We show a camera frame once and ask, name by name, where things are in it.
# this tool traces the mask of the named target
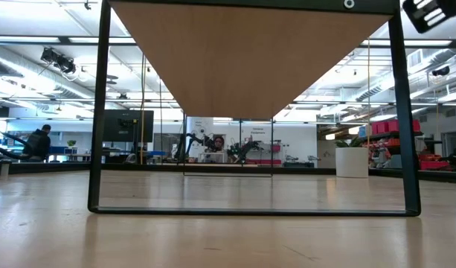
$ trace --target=light wood floor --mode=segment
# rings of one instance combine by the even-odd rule
[[[104,172],[102,205],[392,209],[403,202],[401,180],[392,178],[276,176],[271,184],[145,175]],[[90,214],[88,177],[0,181],[0,267],[456,267],[456,184],[421,182],[418,218],[165,217]]]

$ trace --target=dark jacket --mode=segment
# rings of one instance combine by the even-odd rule
[[[45,159],[49,153],[49,147],[51,146],[51,139],[48,137],[48,133],[42,130],[36,130],[27,140],[27,143],[33,148],[33,156],[38,156],[41,159]],[[23,153],[29,153],[27,146],[25,146]]]

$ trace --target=green plant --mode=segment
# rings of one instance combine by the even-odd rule
[[[77,143],[77,141],[75,141],[75,140],[67,141],[68,146],[74,146],[76,143]]]
[[[363,141],[360,140],[358,137],[352,138],[352,141],[348,144],[346,141],[336,141],[335,144],[337,144],[338,148],[354,148],[354,147],[361,147]]]

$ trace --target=monitor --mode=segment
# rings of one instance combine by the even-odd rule
[[[136,136],[137,140],[141,141],[141,111],[126,109],[105,111],[103,141],[133,142]],[[153,111],[144,111],[143,142],[153,142]]]

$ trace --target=white planter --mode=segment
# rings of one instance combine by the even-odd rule
[[[368,178],[368,149],[336,148],[335,168],[340,177]]]

